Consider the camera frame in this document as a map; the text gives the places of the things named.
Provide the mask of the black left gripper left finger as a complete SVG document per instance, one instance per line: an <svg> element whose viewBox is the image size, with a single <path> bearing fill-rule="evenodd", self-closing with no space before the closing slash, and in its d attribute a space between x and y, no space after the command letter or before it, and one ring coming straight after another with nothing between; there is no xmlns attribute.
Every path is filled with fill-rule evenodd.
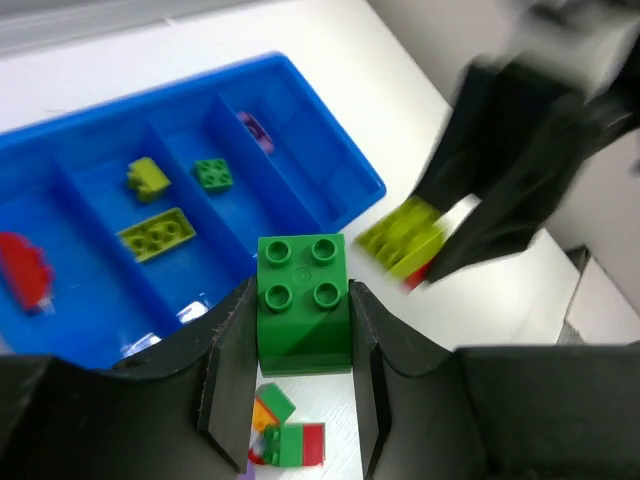
<svg viewBox="0 0 640 480"><path fill-rule="evenodd" d="M5 479L234 479L248 462L257 284L110 369L1 359Z"/></svg>

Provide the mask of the red curved lego brick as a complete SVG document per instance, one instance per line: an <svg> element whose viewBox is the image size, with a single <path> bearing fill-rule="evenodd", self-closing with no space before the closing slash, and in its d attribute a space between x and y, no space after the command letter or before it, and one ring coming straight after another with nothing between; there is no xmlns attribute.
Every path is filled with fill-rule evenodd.
<svg viewBox="0 0 640 480"><path fill-rule="evenodd" d="M51 300L54 270L25 236L1 233L1 273L23 311L40 311Z"/></svg>

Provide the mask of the green sloped lego brick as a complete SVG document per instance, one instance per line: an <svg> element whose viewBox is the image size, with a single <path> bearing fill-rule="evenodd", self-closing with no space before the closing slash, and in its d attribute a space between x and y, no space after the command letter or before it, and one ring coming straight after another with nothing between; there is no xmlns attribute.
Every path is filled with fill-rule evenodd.
<svg viewBox="0 0 640 480"><path fill-rule="evenodd" d="M333 374L352 366L342 234L261 237L257 345L265 377Z"/></svg>

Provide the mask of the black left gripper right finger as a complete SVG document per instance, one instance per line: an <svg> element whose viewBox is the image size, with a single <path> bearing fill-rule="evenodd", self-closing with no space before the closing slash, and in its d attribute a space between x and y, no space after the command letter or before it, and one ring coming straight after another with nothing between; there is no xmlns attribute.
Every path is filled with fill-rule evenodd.
<svg viewBox="0 0 640 480"><path fill-rule="evenodd" d="M635 479L635 346L448 351L349 285L368 479Z"/></svg>

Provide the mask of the green square lego brick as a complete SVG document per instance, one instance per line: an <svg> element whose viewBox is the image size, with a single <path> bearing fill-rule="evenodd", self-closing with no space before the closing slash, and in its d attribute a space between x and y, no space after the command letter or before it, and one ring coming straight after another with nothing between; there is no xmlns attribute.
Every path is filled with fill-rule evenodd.
<svg viewBox="0 0 640 480"><path fill-rule="evenodd" d="M196 161L194 174L200 186L209 194L224 192L234 185L229 166L223 158Z"/></svg>

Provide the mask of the purple lego brick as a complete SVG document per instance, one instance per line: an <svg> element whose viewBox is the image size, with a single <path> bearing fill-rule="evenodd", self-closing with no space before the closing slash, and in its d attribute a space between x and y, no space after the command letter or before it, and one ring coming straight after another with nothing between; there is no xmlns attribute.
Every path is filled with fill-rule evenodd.
<svg viewBox="0 0 640 480"><path fill-rule="evenodd" d="M251 133L253 138L259 144L261 149L270 155L274 152L275 146L271 136L266 132L258 120L246 111L240 111L236 114L241 123Z"/></svg>

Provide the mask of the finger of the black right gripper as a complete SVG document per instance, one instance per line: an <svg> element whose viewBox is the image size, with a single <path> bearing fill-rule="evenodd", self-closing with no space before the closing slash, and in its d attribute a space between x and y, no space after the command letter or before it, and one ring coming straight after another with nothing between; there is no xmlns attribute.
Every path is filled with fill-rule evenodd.
<svg viewBox="0 0 640 480"><path fill-rule="evenodd" d="M434 257L428 282L526 250L584 162L629 131L629 108L609 95L584 102L566 94L552 103L514 165Z"/></svg>
<svg viewBox="0 0 640 480"><path fill-rule="evenodd" d="M414 194L431 205L482 198L506 175L569 84L522 61L471 61L446 127Z"/></svg>

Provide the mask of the lime lego plate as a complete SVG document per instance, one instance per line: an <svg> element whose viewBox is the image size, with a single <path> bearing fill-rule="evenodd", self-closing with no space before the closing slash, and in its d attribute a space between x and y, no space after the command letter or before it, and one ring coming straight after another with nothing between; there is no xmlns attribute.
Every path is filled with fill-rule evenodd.
<svg viewBox="0 0 640 480"><path fill-rule="evenodd" d="M196 236L180 208L174 207L117 233L138 263L158 257Z"/></svg>

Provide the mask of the small lime lego brick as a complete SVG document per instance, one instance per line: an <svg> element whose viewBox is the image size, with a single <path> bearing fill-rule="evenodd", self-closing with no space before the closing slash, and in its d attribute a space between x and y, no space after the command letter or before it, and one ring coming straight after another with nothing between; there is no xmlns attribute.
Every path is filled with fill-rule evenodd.
<svg viewBox="0 0 640 480"><path fill-rule="evenodd" d="M141 203L151 203L161 197L171 181L150 157L142 157L128 165L127 186Z"/></svg>

